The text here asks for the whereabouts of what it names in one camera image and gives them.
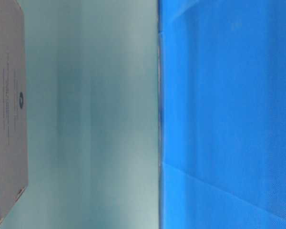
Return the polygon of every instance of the blue fabric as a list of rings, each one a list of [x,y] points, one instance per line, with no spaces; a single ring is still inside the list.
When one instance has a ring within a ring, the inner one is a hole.
[[[286,229],[286,0],[162,0],[163,229]]]

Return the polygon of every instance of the box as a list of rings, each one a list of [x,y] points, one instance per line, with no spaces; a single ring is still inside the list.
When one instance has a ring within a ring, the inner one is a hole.
[[[0,222],[28,184],[24,16],[0,0]]]

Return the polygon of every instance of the light blue wall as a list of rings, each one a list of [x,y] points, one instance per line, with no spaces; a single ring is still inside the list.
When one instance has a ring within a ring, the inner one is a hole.
[[[30,184],[1,229],[158,228],[156,0],[19,0]]]

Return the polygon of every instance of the logo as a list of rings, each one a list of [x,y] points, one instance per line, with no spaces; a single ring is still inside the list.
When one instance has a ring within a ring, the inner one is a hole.
[[[23,108],[23,93],[20,92],[20,96],[19,96],[19,106],[22,109]]]

